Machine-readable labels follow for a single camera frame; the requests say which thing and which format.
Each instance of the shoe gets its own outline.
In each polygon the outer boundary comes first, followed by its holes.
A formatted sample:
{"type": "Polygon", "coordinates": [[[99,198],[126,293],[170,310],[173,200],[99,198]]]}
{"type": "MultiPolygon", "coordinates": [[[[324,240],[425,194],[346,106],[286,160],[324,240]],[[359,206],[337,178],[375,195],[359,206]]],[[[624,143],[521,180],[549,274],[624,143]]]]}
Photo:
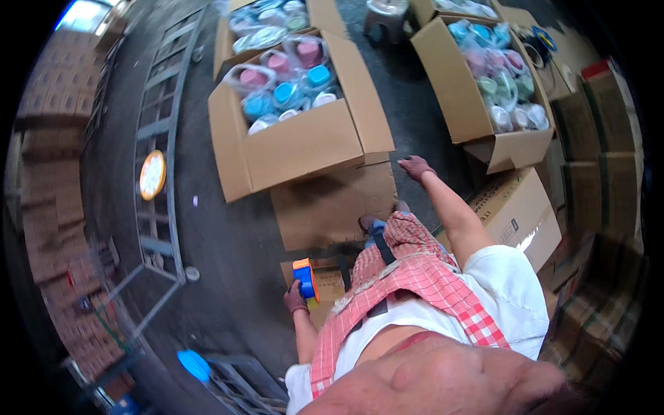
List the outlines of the shoe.
{"type": "Polygon", "coordinates": [[[408,203],[404,201],[396,201],[396,203],[394,204],[394,211],[410,213],[410,207],[408,206],[408,203]]]}
{"type": "Polygon", "coordinates": [[[371,225],[373,225],[373,222],[375,220],[378,220],[378,217],[374,214],[365,214],[363,216],[360,216],[360,218],[357,220],[357,223],[360,224],[360,227],[362,230],[364,230],[365,233],[369,233],[369,228],[371,225]]]}

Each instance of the blue jeans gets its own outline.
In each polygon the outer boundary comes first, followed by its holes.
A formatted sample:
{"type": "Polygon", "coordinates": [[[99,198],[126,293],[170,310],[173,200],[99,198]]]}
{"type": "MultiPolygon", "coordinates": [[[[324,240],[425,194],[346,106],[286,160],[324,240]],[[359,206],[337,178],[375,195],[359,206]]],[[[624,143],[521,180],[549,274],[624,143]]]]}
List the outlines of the blue jeans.
{"type": "MultiPolygon", "coordinates": [[[[387,223],[384,220],[376,219],[374,222],[371,224],[369,227],[369,239],[365,242],[365,249],[367,249],[369,246],[375,245],[376,241],[374,240],[374,236],[382,235],[383,232],[385,232],[385,225],[387,223]]],[[[445,249],[444,246],[442,246],[440,243],[440,249],[443,250],[446,254],[449,255],[448,251],[445,249]]]]}

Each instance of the person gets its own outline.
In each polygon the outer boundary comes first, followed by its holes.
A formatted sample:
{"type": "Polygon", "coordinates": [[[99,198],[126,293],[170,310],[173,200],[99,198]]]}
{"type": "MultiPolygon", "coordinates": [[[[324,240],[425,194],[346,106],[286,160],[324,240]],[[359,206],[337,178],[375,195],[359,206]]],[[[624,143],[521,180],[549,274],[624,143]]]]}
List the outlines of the person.
{"type": "Polygon", "coordinates": [[[284,294],[299,364],[286,373],[287,414],[570,413],[580,403],[555,366],[537,362],[548,329],[526,256],[496,244],[427,162],[399,165],[428,193],[447,253],[397,203],[369,233],[350,290],[318,332],[299,281],[284,294]]]}

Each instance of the brown glove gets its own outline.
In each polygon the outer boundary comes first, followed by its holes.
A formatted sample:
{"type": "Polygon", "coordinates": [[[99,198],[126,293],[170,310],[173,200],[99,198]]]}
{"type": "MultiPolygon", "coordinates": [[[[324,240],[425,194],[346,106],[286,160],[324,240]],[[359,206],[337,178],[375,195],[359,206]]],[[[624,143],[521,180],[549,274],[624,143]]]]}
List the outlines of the brown glove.
{"type": "Polygon", "coordinates": [[[406,173],[408,173],[411,179],[420,184],[422,184],[422,174],[425,171],[431,171],[433,174],[438,175],[436,171],[428,165],[426,160],[418,155],[411,155],[407,159],[399,160],[398,163],[406,173]]]}
{"type": "Polygon", "coordinates": [[[307,307],[307,302],[304,300],[304,297],[299,293],[299,283],[300,280],[293,281],[293,285],[288,291],[284,294],[284,305],[288,308],[288,311],[293,317],[295,310],[304,310],[309,314],[309,308],[307,307]]]}

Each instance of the concrete floor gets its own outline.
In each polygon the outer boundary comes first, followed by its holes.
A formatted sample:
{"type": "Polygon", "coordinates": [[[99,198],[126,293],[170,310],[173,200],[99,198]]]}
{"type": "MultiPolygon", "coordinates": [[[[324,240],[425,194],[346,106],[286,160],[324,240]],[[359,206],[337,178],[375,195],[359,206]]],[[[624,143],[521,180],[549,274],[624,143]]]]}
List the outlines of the concrete floor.
{"type": "MultiPolygon", "coordinates": [[[[133,211],[133,140],[147,69],[166,27],[207,3],[203,0],[139,0],[129,12],[136,24],[117,57],[108,88],[102,127],[82,162],[84,204],[90,231],[113,237],[122,271],[140,261],[133,211]]],[[[376,44],[362,35],[364,0],[338,0],[348,33],[367,64],[387,115],[396,151],[390,155],[396,188],[429,229],[438,219],[423,190],[396,160],[423,155],[462,197],[472,194],[463,151],[452,145],[436,97],[410,47],[376,44]]],[[[527,7],[548,17],[551,3],[527,7]]],[[[293,325],[282,305],[286,289],[279,263],[315,252],[284,252],[268,193],[227,205],[216,173],[208,126],[216,16],[209,9],[198,44],[205,55],[192,64],[180,109],[175,192],[183,263],[201,280],[178,291],[145,331],[149,354],[135,376],[148,395],[172,413],[223,413],[181,368],[175,352],[240,353],[256,357],[274,377],[296,362],[293,325]],[[198,206],[192,204],[198,196],[198,206]]],[[[144,314],[165,290],[161,282],[136,281],[123,300],[133,317],[144,314]]]]}

